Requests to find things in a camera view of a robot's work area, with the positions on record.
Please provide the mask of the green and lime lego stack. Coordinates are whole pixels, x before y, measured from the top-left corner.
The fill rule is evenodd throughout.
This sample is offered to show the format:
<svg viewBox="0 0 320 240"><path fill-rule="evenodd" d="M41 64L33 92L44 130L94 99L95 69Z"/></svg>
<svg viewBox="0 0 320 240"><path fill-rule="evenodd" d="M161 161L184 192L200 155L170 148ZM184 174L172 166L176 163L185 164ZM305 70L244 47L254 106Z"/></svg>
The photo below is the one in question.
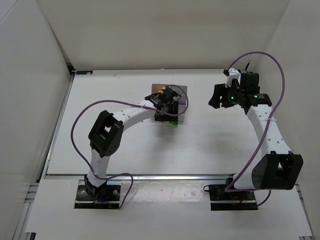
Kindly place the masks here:
<svg viewBox="0 0 320 240"><path fill-rule="evenodd" d="M178 121L169 121L168 122L172 126L178 126L179 122Z"/></svg>

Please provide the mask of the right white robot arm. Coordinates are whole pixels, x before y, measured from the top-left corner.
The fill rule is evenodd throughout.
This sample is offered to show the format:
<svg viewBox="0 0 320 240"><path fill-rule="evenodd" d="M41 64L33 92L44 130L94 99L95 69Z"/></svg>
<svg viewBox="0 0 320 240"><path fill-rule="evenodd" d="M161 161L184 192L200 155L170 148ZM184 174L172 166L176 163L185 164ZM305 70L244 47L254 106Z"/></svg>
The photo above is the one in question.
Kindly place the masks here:
<svg viewBox="0 0 320 240"><path fill-rule="evenodd" d="M276 109L266 93L260 92L259 74L235 68L223 72L226 83L214 86L209 105L215 109L240 106L256 133L261 159L252 156L240 173L230 174L225 192L291 190L303 166L303 158L286 144L274 118Z"/></svg>

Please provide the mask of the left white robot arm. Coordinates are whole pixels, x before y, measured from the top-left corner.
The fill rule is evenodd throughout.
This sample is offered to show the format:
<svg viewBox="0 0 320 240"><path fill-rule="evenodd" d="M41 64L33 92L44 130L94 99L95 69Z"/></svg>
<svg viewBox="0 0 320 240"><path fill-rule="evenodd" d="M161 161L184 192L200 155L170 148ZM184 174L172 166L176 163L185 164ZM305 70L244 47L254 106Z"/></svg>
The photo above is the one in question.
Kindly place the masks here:
<svg viewBox="0 0 320 240"><path fill-rule="evenodd" d="M104 110L98 115L88 135L91 169L84 177L88 195L100 199L105 194L107 181L104 178L110 157L119 149L123 133L147 119L175 117L180 97L174 89L165 87L124 110L114 113Z"/></svg>

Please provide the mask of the left white divided container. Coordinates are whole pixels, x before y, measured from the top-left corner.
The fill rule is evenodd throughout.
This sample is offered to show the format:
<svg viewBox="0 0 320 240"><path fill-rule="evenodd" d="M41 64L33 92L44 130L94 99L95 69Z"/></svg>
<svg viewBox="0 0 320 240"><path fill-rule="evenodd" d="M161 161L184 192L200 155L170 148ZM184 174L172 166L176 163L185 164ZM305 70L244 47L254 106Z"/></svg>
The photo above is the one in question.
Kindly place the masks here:
<svg viewBox="0 0 320 240"><path fill-rule="evenodd" d="M162 83L153 83L151 86L151 95L153 100L162 100L167 101L168 95L165 93L165 89L167 88L167 84Z"/></svg>

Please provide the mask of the white divided container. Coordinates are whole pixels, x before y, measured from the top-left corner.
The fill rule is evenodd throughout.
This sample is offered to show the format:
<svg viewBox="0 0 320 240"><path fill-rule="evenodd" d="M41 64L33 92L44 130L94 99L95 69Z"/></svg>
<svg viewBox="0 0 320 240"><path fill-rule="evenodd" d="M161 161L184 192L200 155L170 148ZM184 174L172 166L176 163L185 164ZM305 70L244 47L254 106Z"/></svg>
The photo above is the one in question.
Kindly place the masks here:
<svg viewBox="0 0 320 240"><path fill-rule="evenodd" d="M187 105L186 94L188 93L188 87L186 85L177 85L170 86L170 88L180 95L180 98L177 101L177 111L174 112L174 114L180 114Z"/></svg>
<svg viewBox="0 0 320 240"><path fill-rule="evenodd" d="M165 89L167 88L167 84L162 83L153 83L151 86L151 95L153 100L162 100L167 101L168 95L165 93Z"/></svg>

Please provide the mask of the right white divided container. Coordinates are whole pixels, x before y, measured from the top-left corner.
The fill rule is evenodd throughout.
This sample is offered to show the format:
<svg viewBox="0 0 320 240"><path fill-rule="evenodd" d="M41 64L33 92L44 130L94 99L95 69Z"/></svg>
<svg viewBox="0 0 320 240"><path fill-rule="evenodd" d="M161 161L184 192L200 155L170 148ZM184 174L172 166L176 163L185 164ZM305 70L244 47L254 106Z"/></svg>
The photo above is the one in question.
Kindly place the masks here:
<svg viewBox="0 0 320 240"><path fill-rule="evenodd" d="M180 114L187 105L186 94L188 93L188 87L186 85L177 85L170 86L170 88L180 95L180 98L177 101L177 111L174 112L174 114Z"/></svg>

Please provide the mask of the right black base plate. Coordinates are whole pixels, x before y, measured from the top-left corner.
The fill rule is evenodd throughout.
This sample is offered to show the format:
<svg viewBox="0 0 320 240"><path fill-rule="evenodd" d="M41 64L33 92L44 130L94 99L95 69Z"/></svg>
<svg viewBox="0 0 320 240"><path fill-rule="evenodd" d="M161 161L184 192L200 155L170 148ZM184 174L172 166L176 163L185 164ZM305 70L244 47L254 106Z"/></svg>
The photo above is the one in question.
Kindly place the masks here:
<svg viewBox="0 0 320 240"><path fill-rule="evenodd" d="M226 192L224 184L209 184L203 191L209 193L211 211L255 211L258 204L250 191Z"/></svg>

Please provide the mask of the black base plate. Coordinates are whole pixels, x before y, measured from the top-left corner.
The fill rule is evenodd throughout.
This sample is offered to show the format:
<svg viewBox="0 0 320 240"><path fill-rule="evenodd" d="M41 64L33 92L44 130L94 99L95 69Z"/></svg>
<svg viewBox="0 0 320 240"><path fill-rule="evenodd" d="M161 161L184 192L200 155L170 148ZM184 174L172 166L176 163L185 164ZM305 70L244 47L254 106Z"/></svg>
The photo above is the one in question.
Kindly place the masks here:
<svg viewBox="0 0 320 240"><path fill-rule="evenodd" d="M211 211L255 211L258 204L250 191L226 192L224 184L209 184L203 191L209 193Z"/></svg>
<svg viewBox="0 0 320 240"><path fill-rule="evenodd" d="M106 209L117 210L120 207L122 183L119 180L108 181L103 191L97 196L88 194L83 180L79 180L74 200L75 209Z"/></svg>

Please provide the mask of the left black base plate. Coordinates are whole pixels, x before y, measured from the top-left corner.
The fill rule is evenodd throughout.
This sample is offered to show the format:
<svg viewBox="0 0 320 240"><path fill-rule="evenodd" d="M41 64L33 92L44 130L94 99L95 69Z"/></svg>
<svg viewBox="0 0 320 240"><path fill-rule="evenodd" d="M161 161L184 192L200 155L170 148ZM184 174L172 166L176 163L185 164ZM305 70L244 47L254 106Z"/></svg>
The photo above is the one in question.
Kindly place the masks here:
<svg viewBox="0 0 320 240"><path fill-rule="evenodd" d="M83 180L79 180L74 200L75 209L106 209L117 210L120 207L122 183L119 180L108 181L103 191L97 196L88 194Z"/></svg>

